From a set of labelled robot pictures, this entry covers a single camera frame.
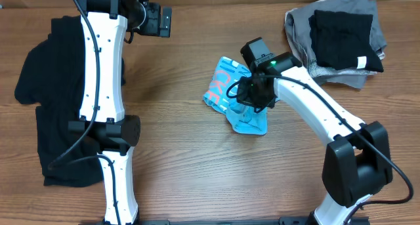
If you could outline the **light blue printed t-shirt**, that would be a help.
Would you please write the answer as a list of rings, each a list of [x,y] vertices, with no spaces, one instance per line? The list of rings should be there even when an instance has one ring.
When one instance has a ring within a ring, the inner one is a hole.
[[[255,113],[250,106],[240,104],[228,95],[237,93],[233,84],[251,72],[243,64],[228,57],[221,57],[209,84],[203,101],[214,110],[226,116],[234,131],[240,134],[264,135],[268,130],[267,111]]]

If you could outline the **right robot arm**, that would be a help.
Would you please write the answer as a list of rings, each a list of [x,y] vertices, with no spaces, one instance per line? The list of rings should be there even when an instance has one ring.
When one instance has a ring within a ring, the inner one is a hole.
[[[289,104],[326,146],[322,180],[327,195],[309,217],[283,217],[280,224],[344,224],[358,204],[392,182],[391,166],[366,146],[390,157],[382,124],[369,125],[342,108],[309,76],[290,52],[276,56],[258,37],[240,50],[251,71],[241,80],[237,101],[260,112],[277,100]]]

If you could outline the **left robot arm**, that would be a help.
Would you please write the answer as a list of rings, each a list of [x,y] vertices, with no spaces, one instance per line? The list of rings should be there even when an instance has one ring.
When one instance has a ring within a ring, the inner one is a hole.
[[[133,154],[140,118],[123,105],[123,46],[137,33],[169,37],[172,10],[149,0],[73,0],[81,13],[85,44],[85,84],[79,118],[69,130],[80,144],[91,140],[106,194],[101,224],[139,224],[133,184]]]

